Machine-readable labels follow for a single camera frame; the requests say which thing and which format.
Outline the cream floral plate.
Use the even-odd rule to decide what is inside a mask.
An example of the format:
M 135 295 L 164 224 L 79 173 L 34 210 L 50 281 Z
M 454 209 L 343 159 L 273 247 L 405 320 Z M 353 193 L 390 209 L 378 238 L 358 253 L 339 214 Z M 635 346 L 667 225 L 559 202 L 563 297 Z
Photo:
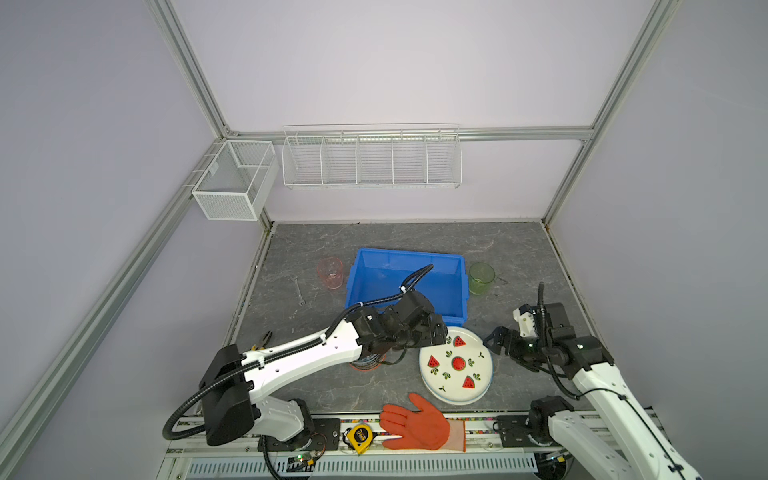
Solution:
M 428 371 L 422 376 L 428 391 L 444 403 L 465 406 L 480 400 L 490 387 L 490 377 L 479 374 L 450 374 Z

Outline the blue plastic bin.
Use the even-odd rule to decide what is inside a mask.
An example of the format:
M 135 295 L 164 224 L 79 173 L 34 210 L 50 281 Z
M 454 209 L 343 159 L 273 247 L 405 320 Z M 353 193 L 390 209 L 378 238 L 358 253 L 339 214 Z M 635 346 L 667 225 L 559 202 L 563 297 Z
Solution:
M 447 325 L 463 326 L 468 320 L 469 285 L 460 255 L 361 248 L 350 270 L 345 305 L 392 296 L 409 274 L 429 264 L 433 269 L 416 290 Z

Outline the white watermelon pattern plate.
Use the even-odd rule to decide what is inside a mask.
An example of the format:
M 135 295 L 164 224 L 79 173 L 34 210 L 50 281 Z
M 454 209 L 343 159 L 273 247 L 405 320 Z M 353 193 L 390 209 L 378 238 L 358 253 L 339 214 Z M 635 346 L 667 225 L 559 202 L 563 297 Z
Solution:
M 418 366 L 421 377 L 428 371 L 450 374 L 479 374 L 493 379 L 493 360 L 490 351 L 475 333 L 461 327 L 449 327 L 445 345 L 423 348 L 419 352 Z

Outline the white mesh basket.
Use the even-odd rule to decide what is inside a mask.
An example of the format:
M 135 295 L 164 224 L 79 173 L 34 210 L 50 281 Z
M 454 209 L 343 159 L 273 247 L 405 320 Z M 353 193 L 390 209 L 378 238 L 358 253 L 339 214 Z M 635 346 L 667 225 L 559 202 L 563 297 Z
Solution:
M 272 142 L 225 140 L 192 194 L 208 220 L 258 221 L 278 172 Z

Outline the white vented rail cover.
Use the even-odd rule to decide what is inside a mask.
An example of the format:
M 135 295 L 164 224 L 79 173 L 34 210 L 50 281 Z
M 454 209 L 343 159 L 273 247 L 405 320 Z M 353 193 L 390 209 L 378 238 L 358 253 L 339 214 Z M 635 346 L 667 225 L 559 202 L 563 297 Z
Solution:
M 532 453 L 468 453 L 414 455 L 324 456 L 308 471 L 289 470 L 286 457 L 273 456 L 273 469 L 284 479 L 342 479 L 352 477 L 449 477 L 486 474 L 533 474 L 538 471 Z M 183 479 L 269 479 L 261 457 L 198 458 Z

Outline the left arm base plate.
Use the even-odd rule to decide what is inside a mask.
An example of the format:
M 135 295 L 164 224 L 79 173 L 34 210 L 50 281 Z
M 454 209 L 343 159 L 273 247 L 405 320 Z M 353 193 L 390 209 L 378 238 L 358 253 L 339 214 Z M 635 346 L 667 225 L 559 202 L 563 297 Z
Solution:
M 282 442 L 273 437 L 260 439 L 258 451 L 263 452 L 267 446 L 269 453 L 291 451 L 336 451 L 341 441 L 340 418 L 313 418 L 313 428 L 300 432 L 296 438 Z

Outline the red rubber glove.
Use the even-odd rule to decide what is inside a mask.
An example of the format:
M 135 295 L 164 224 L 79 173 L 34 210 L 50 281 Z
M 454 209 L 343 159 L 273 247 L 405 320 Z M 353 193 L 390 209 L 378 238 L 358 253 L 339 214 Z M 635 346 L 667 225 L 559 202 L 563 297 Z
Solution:
M 386 404 L 380 412 L 380 427 L 394 435 L 394 438 L 382 442 L 385 449 L 466 451 L 464 421 L 446 418 L 431 402 L 417 393 L 410 393 L 408 399 L 415 410 Z

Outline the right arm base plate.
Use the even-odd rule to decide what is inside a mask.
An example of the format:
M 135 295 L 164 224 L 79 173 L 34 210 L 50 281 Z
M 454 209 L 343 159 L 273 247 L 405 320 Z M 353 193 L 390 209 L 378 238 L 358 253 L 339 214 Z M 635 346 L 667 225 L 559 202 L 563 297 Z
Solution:
M 503 448 L 537 447 L 527 415 L 499 415 L 492 429 L 498 434 Z

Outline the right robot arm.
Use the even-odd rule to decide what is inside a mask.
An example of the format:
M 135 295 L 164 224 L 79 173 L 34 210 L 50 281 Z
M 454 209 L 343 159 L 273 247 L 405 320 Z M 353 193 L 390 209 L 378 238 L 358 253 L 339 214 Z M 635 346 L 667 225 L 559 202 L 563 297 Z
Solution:
M 540 446 L 557 445 L 595 479 L 697 479 L 627 386 L 615 359 L 593 335 L 580 335 L 560 303 L 513 312 L 511 327 L 483 341 L 492 353 L 548 374 L 558 394 L 530 404 L 524 430 Z

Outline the yellow tape measure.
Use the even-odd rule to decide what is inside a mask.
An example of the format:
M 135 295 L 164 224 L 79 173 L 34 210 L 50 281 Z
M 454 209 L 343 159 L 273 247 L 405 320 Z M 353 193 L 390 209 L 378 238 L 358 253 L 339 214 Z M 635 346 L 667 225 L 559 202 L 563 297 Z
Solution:
M 375 437 L 376 433 L 368 423 L 359 423 L 345 431 L 344 442 L 357 455 L 362 455 L 370 448 Z

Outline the aluminium frame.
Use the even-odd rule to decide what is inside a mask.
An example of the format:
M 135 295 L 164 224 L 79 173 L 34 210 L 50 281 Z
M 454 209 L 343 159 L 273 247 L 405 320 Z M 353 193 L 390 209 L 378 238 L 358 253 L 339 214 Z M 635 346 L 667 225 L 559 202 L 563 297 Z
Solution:
M 583 145 L 579 153 L 569 167 L 544 216 L 545 223 L 551 223 L 562 206 L 565 196 L 573 187 L 575 178 L 586 159 L 606 131 L 609 122 L 615 116 L 625 95 L 679 6 L 677 1 L 657 1 L 653 4 L 627 60 L 592 125 L 457 128 L 455 130 L 457 138 L 462 142 L 582 141 Z M 247 133 L 232 131 L 226 125 L 173 5 L 168 1 L 150 1 L 147 7 L 213 131 L 215 137 L 213 145 L 221 147 L 227 140 L 248 139 Z M 153 222 L 150 230 L 108 283 L 99 299 L 3 430 L 1 434 L 2 478 L 11 478 L 23 463 L 28 451 L 34 446 L 119 318 L 135 290 L 183 220 L 192 202 L 192 188 L 199 178 L 200 175 L 197 172 L 192 172 L 187 177 L 184 185 Z

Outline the yellow handled pliers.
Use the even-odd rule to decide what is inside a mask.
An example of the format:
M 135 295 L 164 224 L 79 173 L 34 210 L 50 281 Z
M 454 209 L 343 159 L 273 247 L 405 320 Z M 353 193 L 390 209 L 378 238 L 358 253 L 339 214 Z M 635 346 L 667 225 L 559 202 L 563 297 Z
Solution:
M 272 336 L 273 336 L 273 332 L 272 331 L 266 332 L 262 336 L 262 338 L 253 346 L 253 349 L 254 350 L 262 350 L 262 349 L 266 348 L 268 346 L 270 340 L 272 339 Z

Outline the green transparent cup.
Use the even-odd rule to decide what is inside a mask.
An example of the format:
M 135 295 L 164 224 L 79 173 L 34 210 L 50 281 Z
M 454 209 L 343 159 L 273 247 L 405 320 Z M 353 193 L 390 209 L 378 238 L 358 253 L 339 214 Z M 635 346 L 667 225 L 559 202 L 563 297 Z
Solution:
M 476 262 L 469 267 L 469 292 L 472 295 L 484 295 L 493 285 L 496 273 L 493 267 L 485 262 Z

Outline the pink transparent cup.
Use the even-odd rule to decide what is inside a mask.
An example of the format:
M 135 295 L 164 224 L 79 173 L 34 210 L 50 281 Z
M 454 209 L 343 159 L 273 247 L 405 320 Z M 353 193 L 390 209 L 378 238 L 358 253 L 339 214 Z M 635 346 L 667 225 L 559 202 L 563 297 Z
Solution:
M 344 265 L 335 257 L 321 259 L 316 267 L 321 283 L 329 290 L 337 290 L 343 285 Z

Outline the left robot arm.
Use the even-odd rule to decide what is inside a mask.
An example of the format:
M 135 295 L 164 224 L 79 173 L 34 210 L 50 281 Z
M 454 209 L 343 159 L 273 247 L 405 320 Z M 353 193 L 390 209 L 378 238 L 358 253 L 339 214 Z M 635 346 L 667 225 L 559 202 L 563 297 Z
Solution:
M 444 344 L 447 325 L 417 284 L 432 271 L 409 274 L 396 294 L 357 302 L 324 330 L 279 346 L 241 352 L 221 348 L 198 390 L 166 420 L 162 436 L 178 441 L 203 434 L 221 446 L 248 434 L 289 448 L 307 445 L 316 432 L 305 401 L 280 400 L 274 392 L 316 372 L 339 365 L 357 368 L 387 364 L 387 354 Z

